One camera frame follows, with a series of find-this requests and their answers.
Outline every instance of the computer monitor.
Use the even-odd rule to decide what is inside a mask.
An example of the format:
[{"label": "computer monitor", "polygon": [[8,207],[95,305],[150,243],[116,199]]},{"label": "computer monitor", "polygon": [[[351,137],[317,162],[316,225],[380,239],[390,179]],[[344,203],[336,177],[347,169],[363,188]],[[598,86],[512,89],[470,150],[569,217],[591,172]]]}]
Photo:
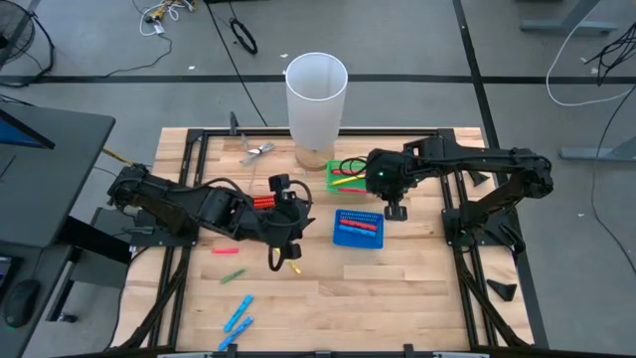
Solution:
[{"label": "computer monitor", "polygon": [[53,149],[56,144],[0,109],[0,143]]}]

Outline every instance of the translucent cylinder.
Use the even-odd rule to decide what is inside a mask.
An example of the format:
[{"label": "translucent cylinder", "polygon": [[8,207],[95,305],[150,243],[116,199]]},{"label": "translucent cylinder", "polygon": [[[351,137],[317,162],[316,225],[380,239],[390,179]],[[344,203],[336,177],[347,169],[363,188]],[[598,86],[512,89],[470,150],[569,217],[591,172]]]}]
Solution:
[{"label": "translucent cylinder", "polygon": [[321,53],[294,59],[285,72],[289,129],[297,145],[324,150],[338,137],[348,75],[335,57]]}]

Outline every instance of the blue pegboard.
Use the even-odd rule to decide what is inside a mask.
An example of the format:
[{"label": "blue pegboard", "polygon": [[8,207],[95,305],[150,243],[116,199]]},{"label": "blue pegboard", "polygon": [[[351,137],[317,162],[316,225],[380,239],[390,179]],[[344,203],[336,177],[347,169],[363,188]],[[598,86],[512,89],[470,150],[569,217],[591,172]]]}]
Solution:
[{"label": "blue pegboard", "polygon": [[[373,224],[377,227],[376,235],[369,237],[358,233],[350,233],[338,229],[340,219],[355,220],[361,223]],[[385,244],[385,216],[378,213],[362,212],[355,210],[336,210],[336,219],[334,222],[334,244],[364,248],[364,249],[381,249]]]}]

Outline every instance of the wooden tabletop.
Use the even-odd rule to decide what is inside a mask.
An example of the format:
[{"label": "wooden tabletop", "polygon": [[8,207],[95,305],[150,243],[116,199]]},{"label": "wooden tabletop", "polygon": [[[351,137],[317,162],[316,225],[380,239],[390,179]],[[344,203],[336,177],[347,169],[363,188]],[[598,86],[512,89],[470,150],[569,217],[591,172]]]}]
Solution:
[{"label": "wooden tabletop", "polygon": [[[154,175],[178,180],[187,130],[163,129]],[[455,135],[461,145],[484,146],[479,128],[455,128]],[[341,136],[336,142],[336,158],[366,155],[374,148],[401,150],[405,142],[415,139],[418,137]],[[254,324],[237,341],[241,351],[399,351],[405,343],[412,343],[415,350],[468,349],[453,254],[443,239],[439,180],[425,180],[408,192],[402,201],[408,209],[408,221],[386,221],[383,249],[335,246],[336,209],[381,213],[386,203],[371,195],[328,192],[324,171],[305,173],[297,165],[289,137],[251,137],[249,147],[267,141],[275,149],[258,159],[254,168],[239,164],[245,157],[239,137],[211,138],[203,181],[228,177],[251,195],[270,194],[267,178],[275,174],[289,173],[292,179],[307,183],[314,199],[310,217],[316,221],[298,241],[302,258],[296,263],[302,274],[288,265],[279,272],[270,271],[267,247],[262,243],[237,243],[202,230],[190,259],[177,349],[217,350],[226,337],[223,326],[247,294],[254,295],[254,302],[243,317],[253,317]],[[248,191],[252,172],[253,184]],[[189,176],[190,185],[193,177]],[[474,188],[465,177],[472,200],[494,189],[492,180]],[[450,184],[458,203],[452,179]],[[297,193],[304,195],[301,189]],[[240,252],[213,255],[212,248],[240,248]],[[161,248],[150,249],[130,268],[114,345],[130,336],[154,303],[163,253]],[[480,254],[486,278],[519,283],[507,249],[481,247]],[[222,277],[242,268],[246,273],[241,277],[220,284]],[[504,302],[488,289],[508,324],[532,342],[521,291],[518,289],[512,302]],[[472,302],[480,342],[485,343],[481,310],[474,298]],[[160,342],[165,342],[171,307],[169,303]]]}]

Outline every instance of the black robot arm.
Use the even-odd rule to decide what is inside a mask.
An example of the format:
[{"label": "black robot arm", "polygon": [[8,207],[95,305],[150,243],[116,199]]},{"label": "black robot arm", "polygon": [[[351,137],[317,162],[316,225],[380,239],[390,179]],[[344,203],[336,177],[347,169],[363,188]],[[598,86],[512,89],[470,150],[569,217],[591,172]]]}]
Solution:
[{"label": "black robot arm", "polygon": [[462,227],[484,224],[488,217],[523,198],[543,198],[553,190],[552,165],[530,149],[464,147],[440,135],[404,145],[402,152],[374,149],[366,164],[367,190],[389,202],[387,220],[406,220],[399,201],[409,188],[456,170],[510,174],[509,180],[481,200],[460,207]]},{"label": "black robot arm", "polygon": [[[226,182],[233,188],[212,186]],[[308,200],[288,191],[291,184],[302,186]],[[298,259],[300,246],[294,240],[313,222],[308,218],[311,193],[307,186],[289,180],[286,174],[269,178],[274,192],[270,205],[255,205],[232,180],[213,179],[198,187],[186,187],[148,172],[141,164],[125,167],[108,189],[110,205],[119,210],[126,206],[142,208],[157,219],[157,224],[175,238],[188,238],[199,227],[212,230],[236,241],[254,240],[270,248],[269,266],[279,270],[285,259]],[[279,248],[278,263],[272,262],[273,248]]]}]

